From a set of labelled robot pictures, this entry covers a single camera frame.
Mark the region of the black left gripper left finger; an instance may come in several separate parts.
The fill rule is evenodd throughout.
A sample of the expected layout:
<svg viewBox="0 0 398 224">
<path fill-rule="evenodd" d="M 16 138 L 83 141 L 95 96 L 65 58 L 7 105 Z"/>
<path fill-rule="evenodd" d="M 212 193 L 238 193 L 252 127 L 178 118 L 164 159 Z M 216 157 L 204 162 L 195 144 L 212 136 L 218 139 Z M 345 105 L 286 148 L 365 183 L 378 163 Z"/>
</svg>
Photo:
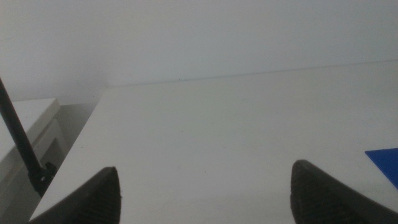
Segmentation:
<svg viewBox="0 0 398 224">
<path fill-rule="evenodd" d="M 30 224 L 118 224 L 121 189 L 115 167 L 105 167 Z"/>
</svg>

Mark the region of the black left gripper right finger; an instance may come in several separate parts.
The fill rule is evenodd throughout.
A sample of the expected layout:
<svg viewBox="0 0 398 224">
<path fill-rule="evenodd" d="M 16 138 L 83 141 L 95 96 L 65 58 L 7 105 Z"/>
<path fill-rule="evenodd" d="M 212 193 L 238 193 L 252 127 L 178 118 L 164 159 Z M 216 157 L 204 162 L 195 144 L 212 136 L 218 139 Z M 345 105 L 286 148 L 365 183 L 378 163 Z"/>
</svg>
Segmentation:
<svg viewBox="0 0 398 224">
<path fill-rule="evenodd" d="M 290 209 L 295 223 L 397 224 L 397 212 L 306 160 L 297 160 L 292 166 Z"/>
</svg>

